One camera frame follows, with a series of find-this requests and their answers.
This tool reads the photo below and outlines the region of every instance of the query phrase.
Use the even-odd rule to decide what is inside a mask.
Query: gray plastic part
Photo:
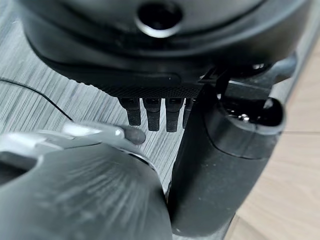
[[[19,156],[13,165],[29,171],[0,186],[0,239],[172,239],[157,173],[119,127],[88,125],[1,138],[0,162]]]

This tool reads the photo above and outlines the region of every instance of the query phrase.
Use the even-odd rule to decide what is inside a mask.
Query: black plastic housing
[[[135,25],[147,0],[15,1],[27,38],[47,65],[122,98],[195,98],[200,77],[216,64],[286,58],[296,49],[311,2],[251,0],[241,9],[239,0],[172,0],[183,13],[181,30],[158,39]]]
[[[204,87],[172,171],[168,208],[175,234],[208,236],[232,219],[285,126],[282,105],[269,103],[260,120],[244,121],[224,110],[212,86]]]

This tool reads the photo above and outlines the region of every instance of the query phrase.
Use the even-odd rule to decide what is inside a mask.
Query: floor plank
[[[320,134],[285,133],[238,216],[268,240],[320,237]]]

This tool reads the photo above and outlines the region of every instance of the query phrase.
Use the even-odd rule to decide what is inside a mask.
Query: gray wood grain floor
[[[308,30],[314,30],[319,15],[314,10]],[[306,34],[301,44],[301,56],[306,56],[307,46],[314,34]],[[117,99],[93,86],[78,84],[59,75],[43,64],[31,51],[24,37],[21,22],[9,0],[0,0],[0,76],[27,84],[45,93],[75,121],[98,121],[111,124],[128,124],[126,111]],[[287,80],[274,88],[273,95],[285,100],[294,80]],[[161,111],[160,131],[148,132],[146,112],[142,110],[141,129],[147,140],[141,149],[150,157],[160,173],[166,188],[174,159],[183,135],[182,119],[177,133],[167,133],[164,107]],[[18,86],[0,82],[0,133],[32,131],[35,129],[60,130],[67,119],[36,93]],[[206,240],[222,240],[228,226]]]

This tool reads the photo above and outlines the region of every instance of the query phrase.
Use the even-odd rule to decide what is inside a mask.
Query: wooden floor
[[[319,3],[313,8],[306,34],[298,49],[300,59],[308,54],[311,34],[319,21]],[[318,63],[311,63],[313,74]],[[93,86],[78,84],[55,73],[31,51],[23,35],[21,22],[10,0],[0,0],[0,76],[13,79],[45,93],[76,121],[127,124],[126,112],[118,101]],[[319,150],[320,100],[316,103],[320,81],[301,87],[290,108],[287,132],[282,138],[272,163],[259,181],[256,190],[238,212],[228,238],[232,240],[295,240],[320,239]],[[275,86],[273,96],[285,102],[294,79]],[[306,107],[313,109],[308,115]],[[32,131],[34,129],[60,130],[66,118],[43,98],[20,87],[0,83],[0,133]],[[168,186],[171,169],[183,135],[182,119],[177,133],[167,133],[164,106],[160,131],[148,132],[146,112],[142,110],[141,129],[147,132],[147,141],[141,146],[158,168],[163,187]],[[222,240],[228,225],[203,240]]]
[[[320,239],[320,42],[288,104],[285,133],[229,240]]]

